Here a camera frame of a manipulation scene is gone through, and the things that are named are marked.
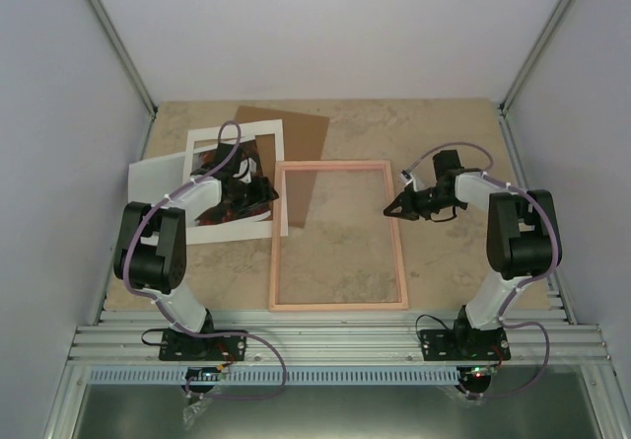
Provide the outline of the red black photo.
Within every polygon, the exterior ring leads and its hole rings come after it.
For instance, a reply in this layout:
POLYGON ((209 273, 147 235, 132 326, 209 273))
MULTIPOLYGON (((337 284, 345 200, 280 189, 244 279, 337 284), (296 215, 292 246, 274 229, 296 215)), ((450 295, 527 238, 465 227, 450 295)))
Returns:
POLYGON ((262 169, 256 140, 254 138, 246 138, 240 143, 239 148, 236 150, 236 153, 233 155, 231 161, 212 176, 212 178, 220 184, 221 199, 218 204, 208 208, 195 219, 193 222, 195 226, 213 226, 237 221, 239 219, 253 219, 258 216, 262 216, 263 218, 268 217, 269 212, 271 211, 271 205, 268 206, 267 209, 255 210, 253 212, 233 212, 228 208, 228 204, 224 197, 222 182, 228 178, 232 178, 233 174, 235 174, 239 169, 241 160, 247 158, 253 158, 258 165, 258 170, 255 174, 256 177, 267 177, 262 169))

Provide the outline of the pink picture frame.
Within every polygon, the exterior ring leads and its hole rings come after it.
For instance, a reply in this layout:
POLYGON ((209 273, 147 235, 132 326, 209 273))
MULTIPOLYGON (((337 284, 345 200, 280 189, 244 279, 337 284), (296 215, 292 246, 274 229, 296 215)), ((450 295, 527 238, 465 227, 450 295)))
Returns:
POLYGON ((329 161, 283 161, 275 164, 276 190, 279 199, 273 202, 273 223, 271 237, 270 274, 268 288, 268 308, 270 312, 367 312, 403 311, 409 308, 404 257, 399 224, 389 218, 389 233, 394 265, 394 278, 397 289, 395 302, 380 303, 302 303, 283 304, 280 302, 282 223, 287 219, 286 174, 288 172, 380 172, 384 178, 385 194, 388 201, 394 199, 394 183, 391 164, 388 160, 329 160, 329 161))

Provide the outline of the white mat board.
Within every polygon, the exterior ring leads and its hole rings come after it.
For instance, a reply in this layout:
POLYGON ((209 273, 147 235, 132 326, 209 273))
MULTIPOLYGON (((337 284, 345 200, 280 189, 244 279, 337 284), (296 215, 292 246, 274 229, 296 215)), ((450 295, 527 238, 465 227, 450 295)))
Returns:
MULTIPOLYGON (((284 131, 281 119, 263 120, 240 125, 242 137, 255 137, 259 135, 273 135, 275 161, 283 162, 284 131)), ((182 180, 186 181, 192 169, 194 145, 198 141, 218 141, 219 127, 189 130, 184 151, 184 166, 182 180)), ((273 223, 275 220, 271 214, 263 220, 239 219, 228 223, 213 226, 196 226, 186 229, 186 240, 190 245, 202 245, 211 243, 237 242, 246 240, 270 239, 272 237, 273 223)))

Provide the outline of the clear acrylic sheet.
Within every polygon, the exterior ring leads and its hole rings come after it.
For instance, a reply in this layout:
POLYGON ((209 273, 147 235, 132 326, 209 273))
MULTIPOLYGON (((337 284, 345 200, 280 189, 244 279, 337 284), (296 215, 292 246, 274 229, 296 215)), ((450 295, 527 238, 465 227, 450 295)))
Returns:
POLYGON ((280 302, 395 302, 380 172, 288 172, 280 302))

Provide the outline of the white paper sheet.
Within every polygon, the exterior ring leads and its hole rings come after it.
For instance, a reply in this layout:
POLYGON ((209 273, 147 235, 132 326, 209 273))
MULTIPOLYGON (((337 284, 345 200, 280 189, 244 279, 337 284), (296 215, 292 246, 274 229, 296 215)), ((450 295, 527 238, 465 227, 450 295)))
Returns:
POLYGON ((128 168, 127 201, 155 204, 182 186, 185 153, 133 163, 128 168))

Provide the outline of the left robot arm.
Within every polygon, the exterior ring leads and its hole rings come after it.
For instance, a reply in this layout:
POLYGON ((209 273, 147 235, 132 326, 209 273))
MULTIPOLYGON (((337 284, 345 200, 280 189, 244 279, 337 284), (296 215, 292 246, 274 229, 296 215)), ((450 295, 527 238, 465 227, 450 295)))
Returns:
POLYGON ((244 359, 247 339, 216 329, 210 311, 184 283, 186 231, 258 223, 270 216, 278 194, 262 170, 254 138, 196 154, 190 176, 190 186, 159 209, 138 201, 125 206, 113 270, 171 321, 155 344, 160 360, 228 365, 244 359))

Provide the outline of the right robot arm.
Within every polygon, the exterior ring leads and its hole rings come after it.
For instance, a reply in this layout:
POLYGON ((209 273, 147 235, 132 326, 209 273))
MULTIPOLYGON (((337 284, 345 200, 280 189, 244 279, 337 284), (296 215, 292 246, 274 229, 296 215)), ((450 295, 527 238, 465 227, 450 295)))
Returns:
POLYGON ((487 171, 465 167, 454 144, 429 152, 436 182, 423 187, 412 169, 401 176, 403 191, 384 210, 390 218, 431 222, 438 214, 474 206, 487 216, 490 270, 477 294, 451 326, 421 329, 426 361, 495 361, 511 357, 506 314, 531 283, 550 276, 562 258, 554 201, 547 190, 501 183, 487 171))

